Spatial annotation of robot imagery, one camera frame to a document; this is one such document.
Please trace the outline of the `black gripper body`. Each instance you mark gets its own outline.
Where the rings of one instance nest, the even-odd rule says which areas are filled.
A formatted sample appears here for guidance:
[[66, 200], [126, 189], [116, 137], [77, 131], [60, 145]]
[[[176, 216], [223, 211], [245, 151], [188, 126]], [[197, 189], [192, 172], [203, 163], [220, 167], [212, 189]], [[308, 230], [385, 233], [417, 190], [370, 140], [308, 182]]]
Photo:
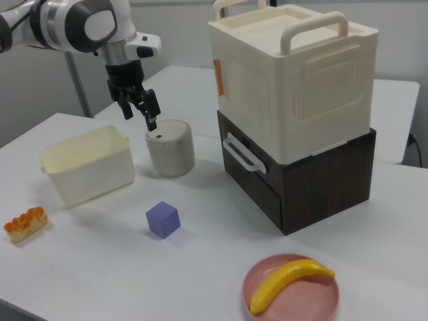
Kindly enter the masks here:
[[119, 95], [140, 99], [143, 92], [144, 72], [140, 60], [120, 65], [105, 65], [108, 74], [108, 89], [111, 98], [118, 100]]

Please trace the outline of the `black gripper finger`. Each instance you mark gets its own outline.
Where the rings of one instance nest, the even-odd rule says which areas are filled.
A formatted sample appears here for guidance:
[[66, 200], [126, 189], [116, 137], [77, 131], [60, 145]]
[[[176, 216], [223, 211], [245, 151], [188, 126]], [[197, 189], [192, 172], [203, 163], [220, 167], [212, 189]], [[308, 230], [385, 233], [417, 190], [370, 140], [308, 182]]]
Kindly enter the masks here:
[[154, 90], [143, 90], [136, 108], [144, 116], [148, 131], [155, 130], [157, 128], [156, 118], [160, 114], [160, 106]]
[[118, 95], [117, 103], [122, 109], [125, 120], [133, 117], [131, 105], [136, 104], [136, 93], [133, 87], [121, 88]]

